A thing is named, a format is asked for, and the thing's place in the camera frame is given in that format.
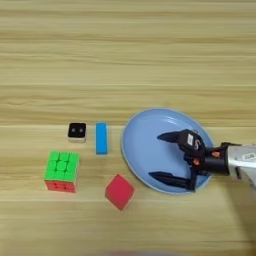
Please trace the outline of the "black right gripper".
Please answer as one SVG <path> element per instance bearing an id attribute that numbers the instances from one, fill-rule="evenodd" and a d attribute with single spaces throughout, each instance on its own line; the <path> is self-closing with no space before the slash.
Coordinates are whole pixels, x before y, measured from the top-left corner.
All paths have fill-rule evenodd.
<path id="1" fill-rule="evenodd" d="M 157 136 L 159 140 L 177 143 L 181 132 L 166 132 Z M 184 160 L 188 163 L 191 170 L 190 178 L 177 177 L 166 172 L 150 172 L 149 175 L 155 180 L 178 188 L 195 191 L 197 176 L 208 176 L 212 173 L 218 175 L 229 175 L 227 160 L 227 145 L 215 148 L 206 148 L 201 155 L 185 153 Z"/>

